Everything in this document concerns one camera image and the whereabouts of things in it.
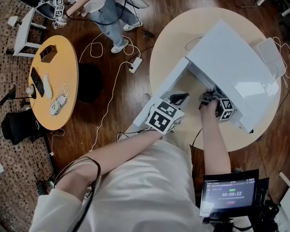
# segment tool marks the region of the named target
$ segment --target brown box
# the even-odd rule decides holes
[[[57,54],[56,47],[54,45],[47,46],[41,53],[41,62],[50,63],[54,56]]]

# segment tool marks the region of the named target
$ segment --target power strip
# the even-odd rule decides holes
[[[129,68],[129,71],[134,74],[137,71],[137,69],[140,67],[142,61],[143,60],[141,58],[137,57],[132,63],[131,67]]]

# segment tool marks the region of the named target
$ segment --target person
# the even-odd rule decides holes
[[[135,14],[129,9],[122,6],[115,0],[75,0],[76,3],[66,11],[63,16],[64,20],[68,20],[74,13],[84,9],[89,13],[89,17],[96,23],[100,30],[110,38],[114,46],[111,49],[112,53],[118,53],[128,45],[128,40],[125,40],[121,33],[119,24],[120,19],[126,23],[125,31],[130,31],[134,28],[141,27],[143,23],[138,20]]]
[[[231,172],[215,117],[217,103],[201,108],[205,174]],[[191,157],[161,136],[144,131],[85,154],[100,164],[103,179],[80,232],[213,231],[212,225],[202,224],[195,205]],[[66,231],[76,217],[98,168],[91,162],[73,167],[49,195],[39,197],[31,232]],[[247,217],[234,223],[250,226]]]

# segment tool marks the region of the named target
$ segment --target yellow round table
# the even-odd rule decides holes
[[[40,52],[49,45],[56,46],[57,54],[50,63],[43,63],[41,62]],[[37,120],[46,129],[57,130],[70,119],[78,91],[78,62],[71,42],[63,36],[56,35],[42,44],[35,54],[30,68],[29,86],[33,84],[30,76],[32,67],[35,67],[42,80],[44,75],[48,73],[49,83],[53,90],[53,97],[49,99],[45,94],[41,97],[36,89],[37,98],[35,100],[30,99],[32,110]],[[67,102],[57,115],[50,115],[51,104],[63,94],[67,95]]]
[[[192,39],[203,36],[216,22],[223,20],[229,24],[250,46],[265,40],[263,33],[243,16],[222,8],[197,8],[180,14],[173,19],[159,35],[150,59],[149,78],[152,93],[154,94],[159,85],[169,75],[178,61],[188,53],[185,45]],[[198,40],[187,45],[191,50]],[[192,144],[196,134],[202,128],[200,111],[200,96],[206,91],[203,84],[190,72],[184,72],[183,76],[174,87],[175,90],[190,94],[185,116],[175,129],[177,141]],[[228,151],[243,148],[257,140],[271,124],[278,104],[280,92],[275,97],[275,102],[259,125],[254,128],[253,134],[235,127],[230,122],[220,123],[220,130]],[[194,146],[203,149],[202,132],[196,139]]]

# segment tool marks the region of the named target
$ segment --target sneaker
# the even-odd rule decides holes
[[[141,22],[137,22],[137,23],[135,23],[135,24],[133,24],[133,25],[128,25],[128,24],[126,24],[125,26],[124,26],[124,31],[130,31],[130,30],[132,30],[132,29],[134,29],[134,28],[138,28],[138,27],[141,27],[141,26],[143,26],[143,22],[141,21]]]
[[[148,93],[146,94],[143,94],[143,99],[142,99],[142,102],[141,102],[141,108],[143,109],[146,104],[149,102],[150,100],[150,95]]]
[[[120,52],[122,49],[124,49],[124,48],[129,44],[129,41],[128,41],[128,40],[124,40],[124,41],[125,41],[125,44],[122,45],[122,46],[114,45],[113,48],[111,49],[111,52],[112,52],[112,53],[118,53],[118,52]]]

